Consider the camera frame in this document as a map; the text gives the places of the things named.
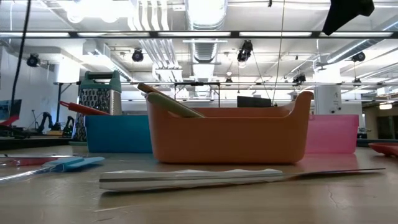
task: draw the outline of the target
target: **orange handle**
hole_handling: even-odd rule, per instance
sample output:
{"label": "orange handle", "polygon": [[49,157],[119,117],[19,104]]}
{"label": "orange handle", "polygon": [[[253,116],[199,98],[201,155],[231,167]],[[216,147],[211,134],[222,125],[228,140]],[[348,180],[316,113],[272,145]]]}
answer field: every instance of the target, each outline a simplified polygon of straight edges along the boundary
{"label": "orange handle", "polygon": [[78,112],[84,115],[110,115],[107,112],[100,111],[94,108],[90,108],[88,106],[79,105],[77,103],[66,103],[64,101],[60,101],[60,105],[66,106],[69,110]]}

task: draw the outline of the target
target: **computer screen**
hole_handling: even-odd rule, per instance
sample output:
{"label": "computer screen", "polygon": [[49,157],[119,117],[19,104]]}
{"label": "computer screen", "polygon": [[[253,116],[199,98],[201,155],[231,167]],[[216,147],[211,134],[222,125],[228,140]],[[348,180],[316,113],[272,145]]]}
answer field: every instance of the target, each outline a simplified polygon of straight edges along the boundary
{"label": "computer screen", "polygon": [[11,116],[19,116],[22,100],[14,100],[13,111],[11,111],[11,100],[0,100],[0,121],[6,121]]}
{"label": "computer screen", "polygon": [[272,102],[270,99],[249,97],[249,96],[238,96],[237,103],[238,103],[238,108],[272,107]]}

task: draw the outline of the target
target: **pink object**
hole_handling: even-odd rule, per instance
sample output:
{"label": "pink object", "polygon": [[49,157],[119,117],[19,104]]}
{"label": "pink object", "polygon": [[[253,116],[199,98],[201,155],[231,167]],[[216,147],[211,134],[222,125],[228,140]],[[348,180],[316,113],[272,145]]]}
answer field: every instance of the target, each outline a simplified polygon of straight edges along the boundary
{"label": "pink object", "polygon": [[310,115],[305,153],[352,154],[359,115]]}
{"label": "pink object", "polygon": [[398,143],[394,142],[375,142],[369,143],[369,146],[378,153],[385,156],[398,156]]}

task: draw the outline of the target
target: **track light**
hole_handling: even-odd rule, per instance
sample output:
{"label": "track light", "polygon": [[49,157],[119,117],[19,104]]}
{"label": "track light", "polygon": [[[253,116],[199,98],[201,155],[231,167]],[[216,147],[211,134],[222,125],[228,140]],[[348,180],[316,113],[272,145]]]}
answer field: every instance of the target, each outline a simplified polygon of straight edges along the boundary
{"label": "track light", "polygon": [[29,67],[36,68],[40,65],[40,59],[38,54],[30,54],[30,57],[26,60],[26,64]]}
{"label": "track light", "polygon": [[303,83],[307,81],[304,74],[300,74],[293,79],[293,83]]}
{"label": "track light", "polygon": [[360,78],[355,78],[355,79],[353,80],[353,83],[362,83],[362,81],[361,81]]}
{"label": "track light", "polygon": [[251,56],[251,52],[253,51],[253,45],[251,43],[251,40],[245,40],[241,50],[239,50],[238,53],[238,62],[246,62],[249,57]]}
{"label": "track light", "polygon": [[353,57],[351,57],[351,60],[353,62],[363,62],[365,60],[366,56],[363,52],[360,52],[356,55],[354,55]]}
{"label": "track light", "polygon": [[144,55],[142,54],[142,49],[134,49],[131,59],[135,62],[143,61]]}

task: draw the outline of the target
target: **wooden table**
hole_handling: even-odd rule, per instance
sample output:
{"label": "wooden table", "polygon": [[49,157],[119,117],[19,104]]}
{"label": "wooden table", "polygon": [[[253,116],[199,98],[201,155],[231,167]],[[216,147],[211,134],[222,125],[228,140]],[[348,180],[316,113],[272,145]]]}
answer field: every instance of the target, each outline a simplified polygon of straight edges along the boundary
{"label": "wooden table", "polygon": [[[59,146],[8,153],[86,154]],[[358,148],[356,155],[307,156],[295,166],[177,166],[150,154],[105,154],[103,166],[0,185],[0,223],[397,223],[398,159]],[[302,172],[385,167],[380,173],[189,190],[117,193],[98,188],[100,173],[139,170],[279,169]],[[0,175],[33,167],[0,168]]]}

